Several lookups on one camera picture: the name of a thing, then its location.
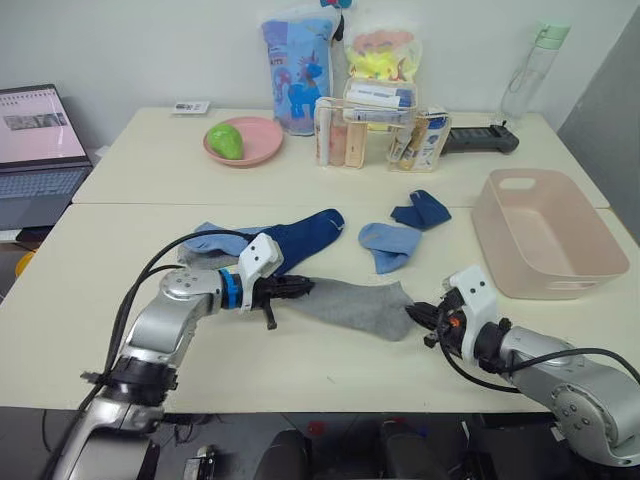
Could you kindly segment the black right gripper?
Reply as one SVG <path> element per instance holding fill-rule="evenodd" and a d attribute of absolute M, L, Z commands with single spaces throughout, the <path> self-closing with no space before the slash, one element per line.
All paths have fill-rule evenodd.
<path fill-rule="evenodd" d="M 431 331 L 425 338 L 426 346 L 433 348 L 439 343 L 446 351 L 461 351 L 467 325 L 464 305 L 459 289 L 453 288 L 438 306 L 416 302 L 406 306 L 405 311 L 415 323 Z"/>

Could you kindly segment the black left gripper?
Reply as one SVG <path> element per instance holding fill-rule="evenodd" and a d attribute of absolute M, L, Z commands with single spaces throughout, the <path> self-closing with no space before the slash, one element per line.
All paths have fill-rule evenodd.
<path fill-rule="evenodd" d="M 273 299 L 295 299 L 309 295 L 315 282 L 305 276 L 282 275 L 259 278 L 253 286 L 252 310 L 262 310 L 269 331 L 278 327 L 271 306 Z"/>

